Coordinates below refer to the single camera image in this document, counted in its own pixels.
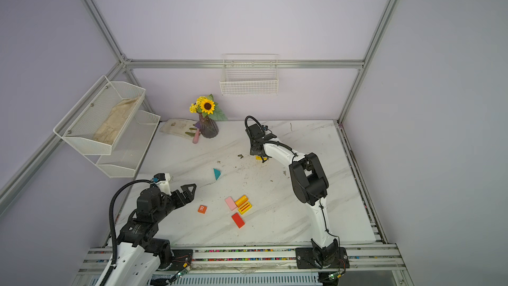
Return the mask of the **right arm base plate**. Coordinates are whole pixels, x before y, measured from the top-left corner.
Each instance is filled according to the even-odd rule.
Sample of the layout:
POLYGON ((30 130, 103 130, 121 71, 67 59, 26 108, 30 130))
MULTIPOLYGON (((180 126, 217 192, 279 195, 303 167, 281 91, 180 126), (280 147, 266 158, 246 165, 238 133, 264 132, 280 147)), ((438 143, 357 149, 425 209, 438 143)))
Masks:
POLYGON ((298 269, 349 269, 349 257, 344 247, 332 246, 330 250, 319 248, 297 248, 296 265, 298 269))

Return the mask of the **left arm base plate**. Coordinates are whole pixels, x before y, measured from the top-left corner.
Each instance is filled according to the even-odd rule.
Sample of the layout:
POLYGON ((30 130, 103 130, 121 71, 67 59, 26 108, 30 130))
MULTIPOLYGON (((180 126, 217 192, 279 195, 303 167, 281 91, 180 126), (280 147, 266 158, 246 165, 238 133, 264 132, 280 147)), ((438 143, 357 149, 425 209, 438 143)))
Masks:
POLYGON ((194 251, 191 249, 172 249, 170 253, 163 255, 161 258, 158 271, 180 271, 190 266, 193 259, 194 251))

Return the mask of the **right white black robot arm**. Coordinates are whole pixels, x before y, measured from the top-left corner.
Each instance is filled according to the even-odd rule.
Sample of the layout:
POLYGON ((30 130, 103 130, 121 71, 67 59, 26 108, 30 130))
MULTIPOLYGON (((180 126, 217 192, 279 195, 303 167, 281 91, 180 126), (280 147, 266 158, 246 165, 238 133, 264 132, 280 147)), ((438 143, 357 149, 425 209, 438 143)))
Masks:
POLYGON ((312 229, 312 256, 319 268, 341 259, 340 237, 330 231, 326 197, 329 181, 315 153, 303 154, 281 142, 267 126, 255 120, 245 124, 250 154, 263 162, 273 159, 288 168, 296 198, 307 206, 312 229))

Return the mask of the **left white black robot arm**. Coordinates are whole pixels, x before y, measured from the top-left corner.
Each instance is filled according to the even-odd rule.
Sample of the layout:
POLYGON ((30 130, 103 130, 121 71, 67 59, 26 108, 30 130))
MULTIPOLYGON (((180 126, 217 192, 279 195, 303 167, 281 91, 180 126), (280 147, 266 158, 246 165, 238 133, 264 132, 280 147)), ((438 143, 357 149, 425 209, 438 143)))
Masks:
POLYGON ((190 272, 193 251, 174 252, 168 240, 155 235, 166 216, 193 201, 197 185, 183 185, 167 193, 161 186, 161 181, 135 180, 113 195, 108 211, 112 256, 98 285, 171 285, 190 272), (135 184, 149 187, 140 193, 135 210, 117 233, 113 214, 116 199, 135 184))

